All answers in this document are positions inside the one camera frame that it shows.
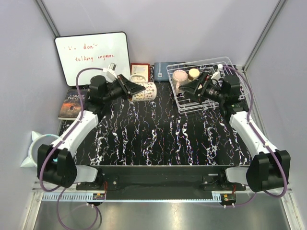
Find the white patterned mug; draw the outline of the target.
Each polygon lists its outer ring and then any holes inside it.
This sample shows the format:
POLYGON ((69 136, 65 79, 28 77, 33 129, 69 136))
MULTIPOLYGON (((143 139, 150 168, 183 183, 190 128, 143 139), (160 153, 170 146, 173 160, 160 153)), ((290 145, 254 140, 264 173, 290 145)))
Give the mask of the white patterned mug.
POLYGON ((131 75, 130 80, 145 88, 144 91, 141 91, 133 95, 130 101, 132 102, 153 101, 156 98, 157 96, 156 84, 154 82, 148 81, 147 77, 139 74, 133 74, 131 75))

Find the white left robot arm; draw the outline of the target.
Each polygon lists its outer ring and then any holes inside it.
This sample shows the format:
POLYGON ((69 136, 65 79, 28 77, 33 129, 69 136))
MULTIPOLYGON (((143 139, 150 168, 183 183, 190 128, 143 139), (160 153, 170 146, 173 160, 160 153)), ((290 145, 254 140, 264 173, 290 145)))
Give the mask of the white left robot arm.
POLYGON ((98 169, 87 165, 76 165, 74 154, 89 132, 105 116, 108 104, 121 97, 131 100, 134 95, 144 91, 142 85, 129 81, 123 75, 108 82, 104 76, 91 78, 89 88, 81 101, 81 111, 71 126, 50 145, 41 145, 37 153, 37 177, 44 191, 44 182, 56 188, 69 188, 73 184, 87 183, 97 190, 103 186, 103 177, 98 169))

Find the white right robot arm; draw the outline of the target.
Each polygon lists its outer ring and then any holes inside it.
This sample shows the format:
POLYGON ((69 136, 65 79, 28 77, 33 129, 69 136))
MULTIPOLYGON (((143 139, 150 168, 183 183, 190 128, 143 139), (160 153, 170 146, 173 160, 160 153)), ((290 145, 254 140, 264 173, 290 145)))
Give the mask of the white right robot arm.
POLYGON ((290 171, 290 154, 274 146, 250 117, 249 108, 240 100, 241 84, 237 75, 225 75, 220 87, 211 76, 201 74, 196 80, 179 89, 192 101, 202 103, 210 99, 219 104, 220 114, 242 138, 251 154, 249 167, 230 167, 218 177, 224 190, 235 183, 247 185, 253 192, 287 189, 290 171))

